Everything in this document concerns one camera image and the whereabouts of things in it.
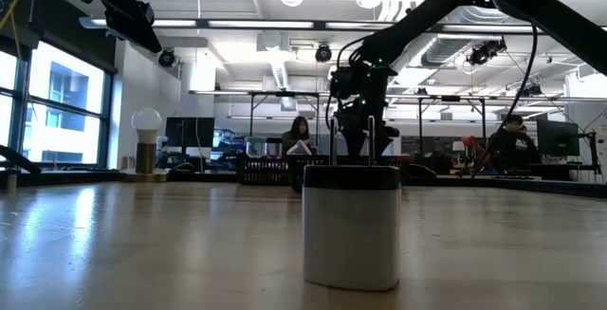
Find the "person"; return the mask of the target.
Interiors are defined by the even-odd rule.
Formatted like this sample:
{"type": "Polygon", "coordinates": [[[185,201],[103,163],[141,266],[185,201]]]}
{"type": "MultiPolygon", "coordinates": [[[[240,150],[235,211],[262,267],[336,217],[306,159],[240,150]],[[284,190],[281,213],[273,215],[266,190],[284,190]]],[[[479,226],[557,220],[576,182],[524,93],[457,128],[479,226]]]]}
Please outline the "person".
{"type": "Polygon", "coordinates": [[[294,118],[290,129],[282,134],[283,154],[286,155],[288,150],[296,146],[300,141],[307,146],[312,154],[317,152],[315,142],[311,139],[306,118],[294,118]]]}
{"type": "Polygon", "coordinates": [[[510,115],[505,125],[489,137],[490,169],[500,173],[524,171],[532,164],[541,163],[539,151],[523,127],[521,116],[510,115]]]}

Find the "black metal rig frame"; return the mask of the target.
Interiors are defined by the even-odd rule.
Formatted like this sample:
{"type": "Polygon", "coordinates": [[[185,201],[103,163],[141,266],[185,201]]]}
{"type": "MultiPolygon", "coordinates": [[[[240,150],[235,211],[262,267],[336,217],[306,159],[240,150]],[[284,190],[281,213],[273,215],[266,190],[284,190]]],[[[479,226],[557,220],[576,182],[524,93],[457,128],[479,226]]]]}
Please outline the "black metal rig frame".
{"type": "MultiPolygon", "coordinates": [[[[263,103],[267,97],[273,96],[277,98],[295,98],[302,97],[307,100],[308,97],[313,97],[316,99],[316,104],[313,105],[313,109],[319,111],[320,108],[320,94],[318,92],[297,92],[297,91],[253,91],[248,93],[250,95],[250,114],[249,114],[249,134],[253,133],[253,120],[254,120],[254,110],[257,106],[263,103]]],[[[316,121],[316,138],[314,140],[315,146],[317,148],[319,143],[319,119],[318,114],[314,114],[313,119],[316,121]]]]}
{"type": "Polygon", "coordinates": [[[422,107],[423,100],[431,101],[431,103],[428,106],[430,106],[431,104],[434,104],[436,101],[443,101],[443,102],[466,101],[470,105],[470,107],[472,107],[477,113],[479,113],[481,115],[483,141],[484,141],[484,144],[487,146],[487,107],[486,107],[487,98],[473,97],[473,96],[457,96],[457,95],[429,95],[426,97],[419,96],[417,98],[417,107],[418,107],[417,121],[418,121],[418,141],[419,141],[418,149],[419,149],[420,155],[424,155],[423,113],[425,112],[426,109],[424,109],[422,107]],[[474,100],[477,100],[480,103],[480,107],[481,107],[480,109],[477,107],[476,104],[473,103],[474,100]]]}

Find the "bulb lamp brass base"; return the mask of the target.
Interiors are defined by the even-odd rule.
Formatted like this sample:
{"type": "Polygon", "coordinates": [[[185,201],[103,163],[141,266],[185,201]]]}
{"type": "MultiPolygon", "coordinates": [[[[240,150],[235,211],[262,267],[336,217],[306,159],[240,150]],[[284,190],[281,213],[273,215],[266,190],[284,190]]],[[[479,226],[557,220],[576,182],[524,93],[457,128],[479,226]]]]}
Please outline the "bulb lamp brass base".
{"type": "Polygon", "coordinates": [[[134,172],[130,174],[133,182],[162,183],[167,174],[156,168],[156,137],[162,125],[162,117],[153,108],[137,110],[131,118],[132,127],[137,133],[134,172]]]}

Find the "black computer monitor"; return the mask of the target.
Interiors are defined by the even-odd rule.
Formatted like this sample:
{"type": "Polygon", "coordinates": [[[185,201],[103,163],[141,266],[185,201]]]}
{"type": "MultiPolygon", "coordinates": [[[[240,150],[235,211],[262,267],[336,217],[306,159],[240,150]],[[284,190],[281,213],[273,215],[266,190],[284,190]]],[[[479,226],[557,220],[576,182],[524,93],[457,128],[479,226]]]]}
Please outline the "black computer monitor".
{"type": "Polygon", "coordinates": [[[537,121],[538,151],[543,164],[555,164],[559,159],[579,156],[579,129],[571,122],[537,121]]]}
{"type": "Polygon", "coordinates": [[[210,148],[214,136],[214,118],[167,118],[167,144],[179,148],[210,148]]]}

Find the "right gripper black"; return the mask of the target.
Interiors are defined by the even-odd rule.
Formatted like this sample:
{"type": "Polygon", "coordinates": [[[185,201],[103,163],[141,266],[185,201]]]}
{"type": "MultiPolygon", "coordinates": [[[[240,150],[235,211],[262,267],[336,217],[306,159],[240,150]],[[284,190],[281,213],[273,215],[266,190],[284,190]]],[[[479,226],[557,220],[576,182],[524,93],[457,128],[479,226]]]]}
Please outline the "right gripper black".
{"type": "MultiPolygon", "coordinates": [[[[382,120],[388,80],[394,75],[388,64],[366,62],[339,67],[331,73],[330,96],[338,100],[335,117],[343,129],[354,129],[348,131],[349,156],[360,155],[367,133],[359,129],[367,128],[367,119],[372,116],[376,121],[382,120]]],[[[394,127],[376,126],[370,139],[373,156],[381,156],[399,136],[399,130],[394,127]]]]}

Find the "black light rail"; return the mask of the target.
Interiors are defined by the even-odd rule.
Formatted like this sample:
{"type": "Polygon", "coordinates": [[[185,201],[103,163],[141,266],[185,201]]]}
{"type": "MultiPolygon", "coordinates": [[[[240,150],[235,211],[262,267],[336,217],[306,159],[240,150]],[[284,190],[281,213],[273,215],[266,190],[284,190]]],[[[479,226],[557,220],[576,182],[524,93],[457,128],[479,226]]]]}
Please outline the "black light rail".
{"type": "MultiPolygon", "coordinates": [[[[280,21],[246,19],[156,19],[155,29],[310,30],[375,32],[394,26],[388,22],[280,21]]],[[[531,26],[519,24],[436,24],[428,33],[530,35],[531,26]]]]}

